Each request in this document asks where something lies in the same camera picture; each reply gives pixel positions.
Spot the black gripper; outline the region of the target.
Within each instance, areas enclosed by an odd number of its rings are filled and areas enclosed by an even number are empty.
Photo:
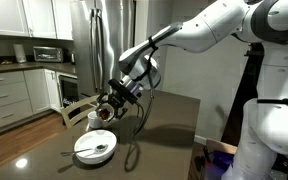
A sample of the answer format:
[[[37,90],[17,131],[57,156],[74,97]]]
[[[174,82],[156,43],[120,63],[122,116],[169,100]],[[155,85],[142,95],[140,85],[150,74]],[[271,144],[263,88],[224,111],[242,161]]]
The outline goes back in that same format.
[[[112,88],[112,92],[104,92],[97,97],[97,110],[100,110],[105,103],[108,103],[114,109],[109,120],[119,120],[128,111],[124,107],[125,102],[135,104],[141,96],[138,92],[139,86],[130,79],[121,81],[111,79],[108,84]]]

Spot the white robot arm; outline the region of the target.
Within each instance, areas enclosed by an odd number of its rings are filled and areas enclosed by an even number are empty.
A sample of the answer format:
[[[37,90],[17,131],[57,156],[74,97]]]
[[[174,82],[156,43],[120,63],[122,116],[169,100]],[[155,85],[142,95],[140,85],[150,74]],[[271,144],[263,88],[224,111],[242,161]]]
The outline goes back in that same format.
[[[288,155],[288,0],[215,0],[125,51],[119,58],[123,80],[110,80],[112,93],[98,101],[118,110],[136,102],[138,88],[154,89],[161,76],[152,55],[159,47],[200,53],[229,35],[250,48],[226,126],[239,131],[239,143],[221,180],[267,180],[278,156]]]

